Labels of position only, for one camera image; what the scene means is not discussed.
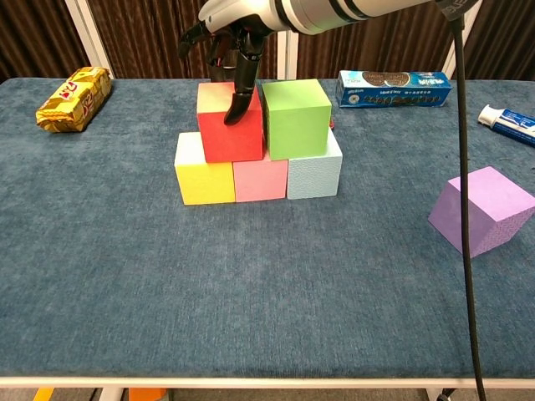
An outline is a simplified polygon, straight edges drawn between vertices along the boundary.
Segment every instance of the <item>black cable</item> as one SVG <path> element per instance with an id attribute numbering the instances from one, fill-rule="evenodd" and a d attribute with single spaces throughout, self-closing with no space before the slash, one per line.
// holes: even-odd
<path id="1" fill-rule="evenodd" d="M 442 395 L 445 395 L 446 397 L 450 397 L 455 391 L 456 391 L 455 388 L 444 388 L 442 390 Z"/>
<path id="2" fill-rule="evenodd" d="M 89 398 L 89 401 L 94 401 L 94 396 L 97 394 L 98 390 L 99 390 L 98 388 L 95 388 L 93 390 L 93 393 L 91 393 L 91 397 Z"/>
<path id="3" fill-rule="evenodd" d="M 459 105 L 459 151 L 461 160 L 461 235 L 462 260 L 465 270 L 466 306 L 468 308 L 468 327 L 470 330 L 471 359 L 476 377 L 477 394 L 480 401 L 487 401 L 483 387 L 482 369 L 477 345 L 476 304 L 471 273 L 470 227 L 468 223 L 468 133 L 466 124 L 466 80 L 465 57 L 462 31 L 464 17 L 451 21 L 451 31 L 455 39 L 457 64 L 457 102 Z"/>

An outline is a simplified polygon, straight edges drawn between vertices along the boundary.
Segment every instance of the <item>stacked blocks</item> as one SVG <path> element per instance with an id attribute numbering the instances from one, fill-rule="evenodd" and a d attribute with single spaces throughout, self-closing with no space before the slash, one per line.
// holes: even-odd
<path id="1" fill-rule="evenodd" d="M 207 163 L 199 132 L 185 132 L 178 137 L 175 170 L 184 205 L 236 200 L 232 163 Z"/>
<path id="2" fill-rule="evenodd" d="M 332 104 L 319 81 L 272 82 L 262 89 L 272 160 L 324 155 Z"/>
<path id="3" fill-rule="evenodd" d="M 225 125 L 233 84 L 199 85 L 200 132 L 180 134 L 176 147 L 185 205 L 337 194 L 342 152 L 329 128 L 331 103 L 318 80 L 270 83 L 263 89 L 264 110 L 255 90 L 243 119 Z"/>
<path id="4" fill-rule="evenodd" d="M 286 197 L 287 176 L 288 161 L 272 161 L 268 151 L 262 160 L 234 163 L 236 202 Z"/>
<path id="5" fill-rule="evenodd" d="M 323 155 L 290 159 L 288 199 L 335 196 L 341 169 L 342 151 L 329 129 L 327 149 Z"/>
<path id="6" fill-rule="evenodd" d="M 462 252 L 460 191 L 461 179 L 449 180 L 429 221 Z M 535 197 L 492 167 L 468 175 L 468 197 L 471 257 L 511 240 L 535 213 Z"/>
<path id="7" fill-rule="evenodd" d="M 225 125 L 232 103 L 234 84 L 228 82 L 199 85 L 197 121 L 207 163 L 260 160 L 263 157 L 262 106 L 258 91 L 239 123 Z"/>

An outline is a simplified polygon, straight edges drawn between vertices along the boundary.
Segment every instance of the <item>pink cube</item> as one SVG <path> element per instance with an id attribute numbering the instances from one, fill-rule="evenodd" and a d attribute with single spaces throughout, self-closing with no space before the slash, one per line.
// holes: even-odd
<path id="1" fill-rule="evenodd" d="M 234 162 L 236 202 L 268 201 L 286 196 L 288 161 L 272 161 L 266 150 L 257 161 Z"/>
<path id="2" fill-rule="evenodd" d="M 535 213 L 535 197 L 492 167 L 468 175 L 468 197 L 471 257 L 511 240 Z M 448 181 L 429 222 L 462 252 L 460 177 Z"/>

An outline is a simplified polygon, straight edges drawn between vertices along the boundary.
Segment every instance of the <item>snack package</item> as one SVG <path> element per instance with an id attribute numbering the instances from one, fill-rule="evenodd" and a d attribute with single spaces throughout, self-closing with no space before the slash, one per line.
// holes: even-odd
<path id="1" fill-rule="evenodd" d="M 50 132 L 83 131 L 110 90 L 108 69 L 78 69 L 37 110 L 37 125 Z"/>
<path id="2" fill-rule="evenodd" d="M 375 73 L 340 71 L 339 107 L 442 106 L 451 84 L 442 72 Z"/>

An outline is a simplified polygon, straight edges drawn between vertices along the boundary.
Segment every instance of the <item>blue box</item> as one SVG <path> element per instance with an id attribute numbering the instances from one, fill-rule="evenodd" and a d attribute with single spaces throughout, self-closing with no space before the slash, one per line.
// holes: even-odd
<path id="1" fill-rule="evenodd" d="M 340 71 L 339 107 L 442 106 L 451 91 L 444 73 L 373 73 Z"/>

